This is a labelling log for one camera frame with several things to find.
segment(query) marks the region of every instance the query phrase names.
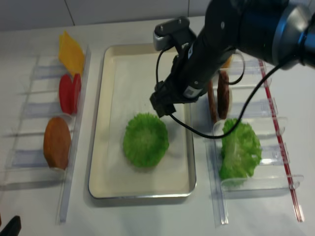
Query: clear acrylic rack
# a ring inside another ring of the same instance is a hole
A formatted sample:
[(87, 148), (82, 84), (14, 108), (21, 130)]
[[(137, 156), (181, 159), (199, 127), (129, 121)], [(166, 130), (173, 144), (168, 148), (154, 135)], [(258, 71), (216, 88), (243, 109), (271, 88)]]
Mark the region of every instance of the clear acrylic rack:
[[(272, 67), (248, 55), (245, 57), (245, 74), (243, 80), (230, 86), (230, 109), (227, 118), (237, 118), (249, 93)], [(233, 57), (228, 69), (225, 69), (230, 81), (236, 80), (243, 70), (241, 58)], [(276, 191), (288, 189), (291, 192), (293, 205), (299, 222), (304, 220), (301, 207), (298, 204), (295, 189), (300, 186), (304, 177), (293, 175), (290, 172), (290, 160), (282, 134), (288, 124), (287, 118), (277, 117), (278, 110), (275, 99), (272, 98), (269, 86), (271, 79), (266, 81), (257, 95), (254, 96), (247, 107), (242, 121), (249, 123), (260, 139), (262, 160), (256, 167), (253, 177), (233, 178), (221, 181), (219, 171), (221, 168), (221, 140), (205, 139), (207, 149), (207, 162), (210, 178), (210, 187), (214, 207), (215, 223), (228, 224), (227, 198), (248, 198), (252, 196), (268, 196)], [(214, 94), (217, 96), (217, 81), (214, 80)], [(223, 134), (224, 120), (215, 124), (211, 121), (207, 96), (201, 98), (202, 106), (206, 111), (209, 130), (213, 135)]]
[[(59, 81), (68, 71), (58, 60), (56, 40), (56, 44), (52, 46), (54, 53), (24, 56), (25, 61), (33, 63), (29, 64), (28, 73), (16, 79), (13, 87), (19, 86), (20, 90), (9, 96), (19, 102), (17, 112), (4, 118), (10, 122), (0, 130), (0, 145), (6, 147), (6, 150), (1, 152), (3, 154), (0, 170), (1, 193), (7, 186), (15, 184), (25, 183), (31, 188), (42, 187), (45, 183), (48, 187), (51, 183), (60, 184), (60, 200), (56, 206), (57, 223), (66, 221), (91, 60), (88, 46), (81, 42), (80, 46), (85, 54), (85, 63), (77, 114), (65, 114), (60, 108)], [(55, 116), (60, 116), (67, 122), (71, 133), (69, 161), (65, 171), (49, 168), (43, 155), (46, 125), (49, 119)]]

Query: lettuce leaf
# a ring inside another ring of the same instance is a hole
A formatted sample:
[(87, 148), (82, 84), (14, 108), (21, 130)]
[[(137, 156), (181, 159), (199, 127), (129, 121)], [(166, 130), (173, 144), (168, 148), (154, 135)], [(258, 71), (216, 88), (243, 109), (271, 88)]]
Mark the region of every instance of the lettuce leaf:
[[(236, 121), (237, 119), (227, 119), (223, 132), (230, 130)], [(255, 167), (261, 161), (260, 142), (252, 127), (240, 123), (230, 135), (222, 138), (221, 155), (221, 180), (252, 177)]]

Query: brown patty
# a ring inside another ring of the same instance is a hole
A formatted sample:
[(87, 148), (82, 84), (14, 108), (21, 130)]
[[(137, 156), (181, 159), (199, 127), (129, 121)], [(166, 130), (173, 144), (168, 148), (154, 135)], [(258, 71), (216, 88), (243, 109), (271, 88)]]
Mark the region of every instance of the brown patty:
[(215, 102), (215, 95), (213, 93), (213, 83), (212, 80), (208, 84), (208, 101), (209, 101), (209, 109), (210, 109), (210, 116), (211, 120), (214, 123), (218, 121), (217, 119), (217, 109), (216, 109), (216, 102)]
[(221, 119), (226, 119), (228, 105), (230, 103), (228, 81), (228, 74), (225, 71), (221, 71), (219, 73), (218, 81), (218, 114)]
[(65, 170), (71, 136), (67, 123), (61, 117), (51, 118), (44, 136), (44, 156), (49, 167)]

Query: metal tray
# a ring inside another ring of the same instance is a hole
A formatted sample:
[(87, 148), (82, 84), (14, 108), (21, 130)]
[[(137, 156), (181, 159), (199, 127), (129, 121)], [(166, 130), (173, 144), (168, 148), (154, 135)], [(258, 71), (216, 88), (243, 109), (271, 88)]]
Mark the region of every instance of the metal tray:
[[(161, 79), (169, 74), (175, 55), (175, 51), (163, 55)], [(105, 53), (89, 178), (94, 198), (186, 197), (195, 188), (192, 133), (170, 117), (162, 117), (170, 146), (155, 168), (137, 169), (124, 156), (128, 121), (137, 113), (155, 114), (149, 98), (157, 58), (151, 44), (113, 46)], [(176, 110), (174, 115), (190, 124), (190, 105), (179, 104)]]

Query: robotic arm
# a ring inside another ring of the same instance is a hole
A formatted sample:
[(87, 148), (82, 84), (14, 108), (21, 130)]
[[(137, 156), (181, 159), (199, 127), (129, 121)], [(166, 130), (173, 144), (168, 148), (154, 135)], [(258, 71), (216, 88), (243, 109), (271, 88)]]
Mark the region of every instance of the robotic arm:
[(295, 64), (315, 67), (315, 17), (288, 0), (212, 0), (198, 36), (185, 17), (154, 30), (157, 51), (175, 47), (178, 55), (165, 81), (157, 81), (150, 97), (157, 115), (171, 115), (174, 104), (191, 103), (206, 93), (208, 82), (236, 49), (283, 68)]

